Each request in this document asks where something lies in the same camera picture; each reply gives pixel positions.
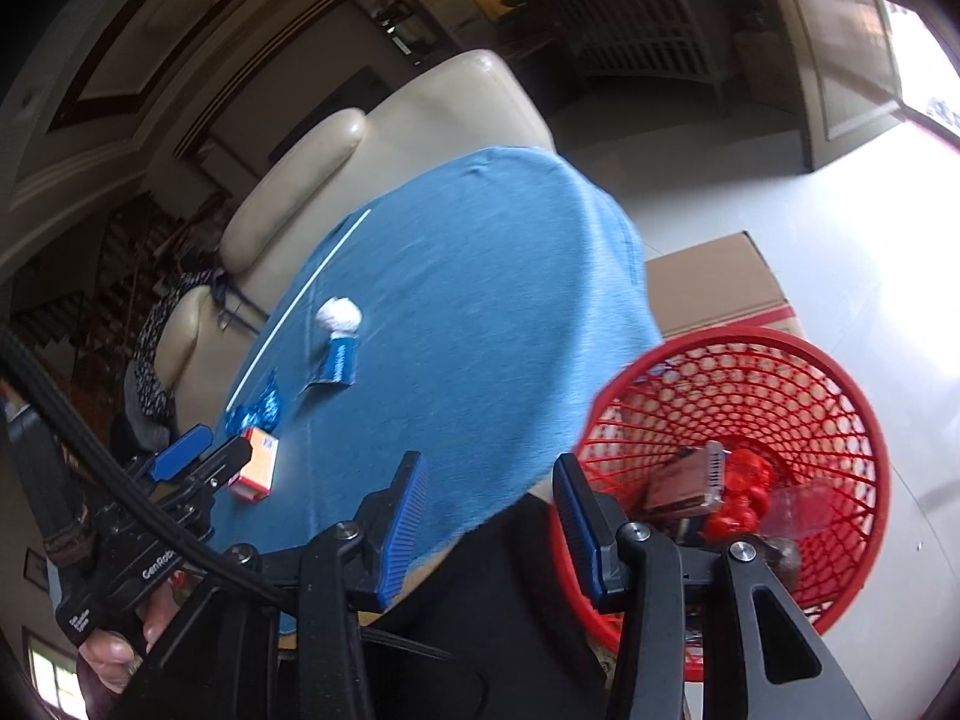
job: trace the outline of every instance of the red basket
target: red basket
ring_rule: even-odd
[[[778,484],[832,481],[832,521],[800,541],[793,593],[822,634],[866,581],[886,525],[887,453],[866,398],[836,362],[800,338],[710,328],[664,343],[617,376],[594,401],[576,454],[592,488],[632,512],[653,469],[680,447],[711,439],[764,456]],[[555,509],[551,520],[563,592],[584,627],[616,653],[620,615],[597,613],[581,594]],[[703,679],[698,649],[688,647],[685,677]]]

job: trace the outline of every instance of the beige leather sofa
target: beige leather sofa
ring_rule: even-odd
[[[270,312],[350,211],[486,146],[554,150],[546,122],[507,66],[476,50],[412,80],[368,115],[340,111],[304,135],[229,223],[220,247],[224,267]],[[208,287],[191,290],[157,346],[157,376],[174,391],[181,432],[217,421],[253,343],[250,331],[238,322],[224,326],[218,314]]]

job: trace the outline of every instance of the basket rim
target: basket rim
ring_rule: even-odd
[[[890,461],[887,455],[886,443],[883,440],[883,434],[880,431],[880,422],[870,406],[870,402],[863,394],[862,389],[853,381],[853,378],[843,370],[833,357],[827,352],[822,351],[817,346],[813,346],[805,338],[797,338],[788,333],[782,333],[779,330],[770,330],[761,327],[738,326],[719,326],[709,327],[704,330],[697,330],[687,333],[670,341],[665,341],[660,346],[651,349],[646,354],[637,358],[627,365],[617,376],[613,378],[594,398],[592,408],[590,409],[587,423],[584,425],[579,442],[577,442],[574,454],[578,457],[584,450],[586,441],[592,432],[592,426],[601,418],[601,415],[611,401],[615,399],[624,389],[633,381],[646,373],[655,365],[662,364],[670,357],[674,357],[683,352],[708,346],[712,343],[763,343],[765,346],[779,349],[792,354],[810,365],[818,367],[827,376],[832,378],[850,399],[853,408],[863,421],[865,433],[870,437],[870,446],[872,456],[874,456],[875,482],[874,490],[877,494],[874,507],[874,523],[870,531],[870,538],[867,539],[866,548],[863,556],[856,565],[850,581],[840,592],[836,601],[826,610],[816,622],[813,623],[814,629],[818,634],[824,634],[840,618],[844,611],[853,603],[853,599],[863,589],[866,584],[867,576],[870,575],[874,563],[877,561],[877,555],[880,553],[880,544],[883,541],[886,532],[887,517],[890,509]],[[580,592],[575,577],[572,574],[572,563],[565,549],[563,542],[563,530],[560,528],[560,519],[557,517],[556,507],[552,507],[551,524],[551,552],[554,557],[555,570],[559,575],[560,587],[566,596],[568,603],[573,606],[574,613],[587,628],[587,630],[605,647],[616,650],[616,636],[613,635],[610,625],[604,620],[603,616],[597,613],[586,597]],[[694,677],[700,677],[701,669],[696,669]]]

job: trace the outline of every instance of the blue tablecloth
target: blue tablecloth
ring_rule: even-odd
[[[357,381],[301,394],[333,296],[363,312]],[[436,167],[347,217],[272,313],[230,391],[251,403],[277,374],[272,494],[218,495],[212,545],[306,543],[416,449],[427,557],[544,478],[597,392],[660,342],[637,230],[562,158],[487,148]]]

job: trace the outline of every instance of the human hand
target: human hand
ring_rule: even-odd
[[[179,610],[174,601],[173,586],[165,581],[147,599],[143,610],[143,637],[147,652],[166,631]],[[107,688],[122,693],[142,659],[121,635],[109,631],[94,631],[80,645],[80,654]]]

